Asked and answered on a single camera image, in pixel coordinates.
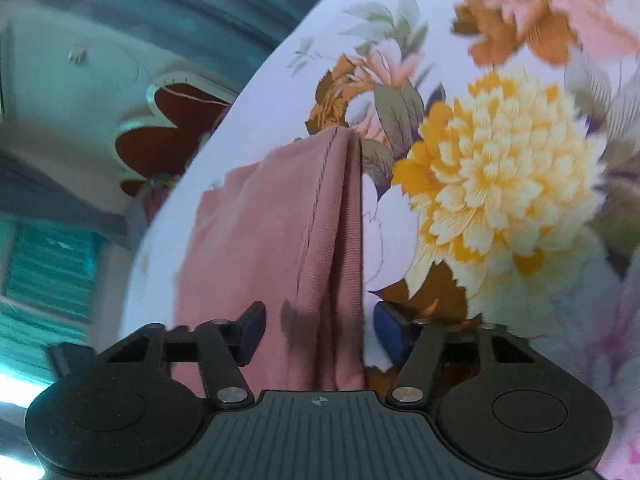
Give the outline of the pink sweater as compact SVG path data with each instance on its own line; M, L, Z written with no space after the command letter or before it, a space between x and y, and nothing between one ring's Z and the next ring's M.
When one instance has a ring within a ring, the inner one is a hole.
M360 141L332 127L236 168L203 194L175 320L267 321L244 377L256 392L364 385Z

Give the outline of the red heart-shaped headboard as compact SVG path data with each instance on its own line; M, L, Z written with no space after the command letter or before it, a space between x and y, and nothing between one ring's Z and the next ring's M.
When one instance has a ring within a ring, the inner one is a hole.
M160 174L183 174L235 94L202 75L173 70L152 80L145 99L144 113L124 120L114 143L126 169L119 186L128 196Z

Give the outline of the floral white bed sheet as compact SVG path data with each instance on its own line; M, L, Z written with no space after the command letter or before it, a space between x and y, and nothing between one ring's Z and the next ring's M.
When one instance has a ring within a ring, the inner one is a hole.
M360 141L362 388L375 305L501 325L613 416L639 474L639 0L322 0L232 104L134 259L120 330L175 320L204 193L332 128Z

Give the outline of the teal window shutter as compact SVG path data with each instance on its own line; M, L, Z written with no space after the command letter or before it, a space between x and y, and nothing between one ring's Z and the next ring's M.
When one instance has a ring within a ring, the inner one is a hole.
M1 371L47 385L46 349L83 344L105 238L59 224L1 222Z

